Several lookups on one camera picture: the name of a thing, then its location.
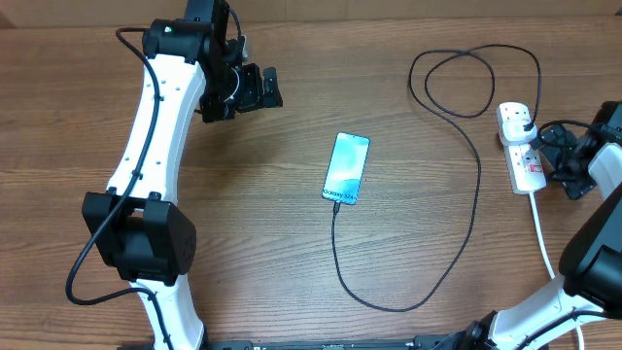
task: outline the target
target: wooden surface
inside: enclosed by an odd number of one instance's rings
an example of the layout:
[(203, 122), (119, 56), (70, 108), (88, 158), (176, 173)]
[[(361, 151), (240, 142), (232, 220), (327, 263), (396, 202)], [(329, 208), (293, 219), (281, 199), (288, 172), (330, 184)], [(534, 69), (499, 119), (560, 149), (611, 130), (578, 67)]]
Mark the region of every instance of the wooden surface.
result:
[(9, 19), (0, 11), (0, 28), (13, 28), (13, 24)]
[[(343, 207), (337, 244), (344, 278), (386, 306), (418, 301), (467, 233), (476, 167), (449, 124), (406, 89), (417, 53), (507, 43), (540, 59), (539, 123), (590, 122), (620, 98), (620, 17), (422, 19), (271, 23), (244, 27), (252, 61), (279, 71), (285, 107), (234, 122), (191, 124), (180, 208), (197, 228), (190, 271), (194, 304), (213, 340), (408, 338), (463, 329), (547, 283), (529, 201), (511, 192), (494, 108), (457, 123), (482, 158), (473, 236), (435, 296), (391, 314), (350, 299), (330, 250), (331, 203), (320, 197), (338, 131), (367, 135), (360, 202)], [(87, 191), (102, 192), (125, 147), (142, 82), (140, 62), (112, 28), (0, 31), (0, 348), (112, 349), (152, 337), (138, 297), (80, 307), (65, 298), (67, 272), (88, 239)], [(536, 74), (524, 54), (481, 53), (495, 67), (493, 106), (534, 105)], [(416, 86), (440, 57), (421, 61)], [(462, 112), (490, 88), (483, 65), (439, 69), (431, 90)], [(537, 194), (556, 262), (601, 202), (572, 202), (556, 187)], [(125, 287), (97, 252), (76, 294)], [(590, 350), (618, 349), (622, 323), (584, 328)], [(553, 349), (574, 349), (571, 336)]]
[[(242, 22), (613, 16), (619, 0), (228, 0)], [(149, 24), (179, 18), (188, 0), (0, 0), (18, 28)]]

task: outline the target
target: white power strip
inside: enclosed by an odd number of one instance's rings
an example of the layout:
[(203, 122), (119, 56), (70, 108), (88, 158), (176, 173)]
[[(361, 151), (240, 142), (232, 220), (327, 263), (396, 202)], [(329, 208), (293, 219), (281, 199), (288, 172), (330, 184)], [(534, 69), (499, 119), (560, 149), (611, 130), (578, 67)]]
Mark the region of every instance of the white power strip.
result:
[(505, 102), (497, 109), (500, 139), (516, 194), (532, 193), (546, 186), (540, 155), (529, 145), (535, 137), (536, 127), (530, 131), (523, 129), (530, 120), (529, 109), (521, 103)]

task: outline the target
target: power plug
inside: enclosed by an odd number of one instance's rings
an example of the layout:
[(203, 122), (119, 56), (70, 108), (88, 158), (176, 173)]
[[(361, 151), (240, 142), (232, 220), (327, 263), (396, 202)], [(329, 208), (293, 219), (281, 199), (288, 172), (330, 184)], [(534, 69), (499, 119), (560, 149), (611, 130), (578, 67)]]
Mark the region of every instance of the power plug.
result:
[(517, 146), (536, 138), (537, 129), (525, 130), (532, 121), (529, 108), (518, 102), (504, 102), (497, 108), (499, 137), (504, 146)]

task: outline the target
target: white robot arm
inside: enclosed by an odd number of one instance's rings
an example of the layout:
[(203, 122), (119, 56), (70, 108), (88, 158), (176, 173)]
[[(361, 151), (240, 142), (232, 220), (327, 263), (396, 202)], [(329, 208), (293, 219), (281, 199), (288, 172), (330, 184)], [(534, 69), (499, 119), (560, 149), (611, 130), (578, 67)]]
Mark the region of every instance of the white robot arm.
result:
[[(238, 29), (232, 40), (225, 39), (229, 14)], [(126, 31), (144, 32), (144, 55), (123, 39)], [(149, 29), (122, 28), (117, 35), (145, 64), (143, 91), (106, 193), (86, 194), (83, 216), (92, 237), (67, 278), (66, 294), (74, 303), (92, 305), (138, 293), (155, 333), (149, 348), (204, 349), (207, 335), (188, 282), (196, 230), (177, 208), (190, 120), (195, 113), (210, 123), (230, 120), (236, 112), (281, 107), (276, 70), (266, 69), (263, 80), (256, 64), (242, 64), (248, 42), (224, 0), (189, 0), (184, 18), (156, 19)], [(73, 280), (93, 244), (131, 288), (91, 300), (73, 295)]]
[[(605, 144), (592, 159), (588, 168), (603, 198), (607, 199), (622, 183), (622, 147), (616, 143)], [(517, 349), (530, 335), (536, 334), (547, 325), (572, 312), (604, 311), (601, 302), (596, 304), (580, 295), (570, 296), (564, 289), (565, 278), (558, 274), (534, 295), (495, 316), (490, 326), (489, 339), (496, 344), (497, 348), (500, 350)], [(570, 318), (553, 330), (539, 336), (524, 348), (537, 350), (551, 340), (573, 330), (577, 324), (583, 325), (602, 319), (602, 317), (595, 316)]]

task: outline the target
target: white cable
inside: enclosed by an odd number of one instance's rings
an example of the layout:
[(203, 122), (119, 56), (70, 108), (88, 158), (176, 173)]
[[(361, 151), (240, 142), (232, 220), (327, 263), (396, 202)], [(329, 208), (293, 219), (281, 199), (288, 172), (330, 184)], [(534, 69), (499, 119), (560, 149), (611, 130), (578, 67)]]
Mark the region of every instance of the white cable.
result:
[[(540, 246), (540, 252), (542, 253), (542, 259), (544, 260), (544, 265), (546, 266), (548, 275), (551, 279), (553, 279), (555, 278), (555, 270), (551, 266), (551, 261), (548, 259), (548, 254), (546, 253), (546, 245), (544, 244), (542, 228), (540, 227), (540, 217), (537, 214), (536, 197), (533, 192), (529, 192), (529, 201), (532, 204), (532, 213), (534, 213), (534, 226), (536, 227), (537, 243)], [(578, 348), (579, 350), (584, 350), (585, 342), (583, 341), (583, 332), (581, 331), (581, 327), (577, 325), (575, 329)]]

